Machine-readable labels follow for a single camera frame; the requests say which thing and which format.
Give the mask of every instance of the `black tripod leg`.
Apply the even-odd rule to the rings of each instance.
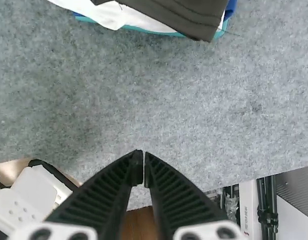
[[[261,216],[264,216],[267,210],[266,206],[266,195],[265,195],[265,178],[256,180],[257,183],[257,194],[258,194],[258,221],[261,224],[262,240],[269,240],[268,231],[265,224],[261,221]]]
[[[271,240],[276,240],[278,232],[278,214],[277,214],[277,193],[276,193],[276,178],[275,175],[268,176],[267,180],[267,203],[268,212],[272,216]]]
[[[135,150],[76,189],[46,221],[93,227],[100,240],[118,240],[133,186],[143,182],[143,153]]]
[[[176,169],[145,154],[145,187],[149,188],[160,240],[171,240],[181,226],[227,219],[198,187]]]

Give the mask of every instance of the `carpet floor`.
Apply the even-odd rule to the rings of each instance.
[[[0,1],[0,162],[80,181],[148,151],[206,191],[308,166],[308,0],[239,0],[213,43]],[[133,190],[130,208],[150,204]]]

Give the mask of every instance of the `teal fabric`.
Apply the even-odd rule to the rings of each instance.
[[[94,20],[90,19],[89,17],[85,17],[85,16],[75,16],[75,18],[79,21],[82,22],[88,22],[88,23],[97,23]],[[222,27],[222,31],[218,31],[216,32],[215,36],[214,36],[214,40],[221,37],[226,29],[227,29],[227,24],[228,24],[228,20],[224,21],[223,23],[223,27]],[[180,34],[178,32],[155,32],[155,31],[148,31],[148,30],[144,30],[140,27],[136,27],[136,26],[129,26],[129,25],[125,25],[123,26],[123,29],[128,29],[128,30],[134,30],[134,31],[139,31],[139,32],[143,32],[143,33],[147,33],[147,34],[158,34],[158,35],[168,35],[168,36],[172,36],[172,37],[184,37],[183,34]]]

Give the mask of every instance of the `mounting hole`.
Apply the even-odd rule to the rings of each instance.
[[[200,240],[200,238],[192,232],[186,232],[182,235],[181,240]]]
[[[88,236],[83,232],[78,232],[72,235],[69,240],[88,240]]]
[[[49,229],[42,228],[42,229],[35,231],[31,235],[30,240],[48,240],[51,234],[52,233]]]
[[[220,239],[235,239],[236,234],[229,228],[221,227],[217,230]]]

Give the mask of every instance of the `white cloth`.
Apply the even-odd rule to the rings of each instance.
[[[90,0],[48,0],[62,8],[91,18],[105,28],[118,30],[124,25],[139,27],[157,33],[175,33],[169,26],[116,1],[95,6]],[[219,29],[223,25],[224,14]]]

